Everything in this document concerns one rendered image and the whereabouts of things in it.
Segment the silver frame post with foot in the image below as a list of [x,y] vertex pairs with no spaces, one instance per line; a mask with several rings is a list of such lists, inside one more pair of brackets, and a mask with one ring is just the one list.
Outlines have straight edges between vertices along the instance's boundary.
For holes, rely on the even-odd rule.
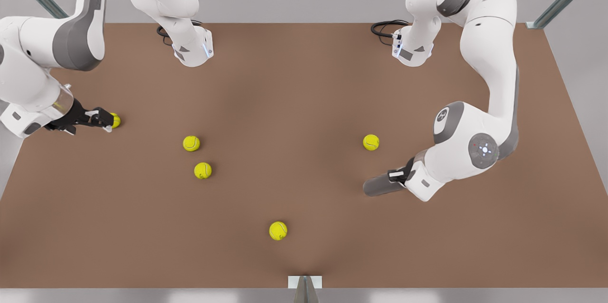
[[322,288],[322,276],[290,275],[287,288],[295,289],[294,303],[319,303],[316,289]]

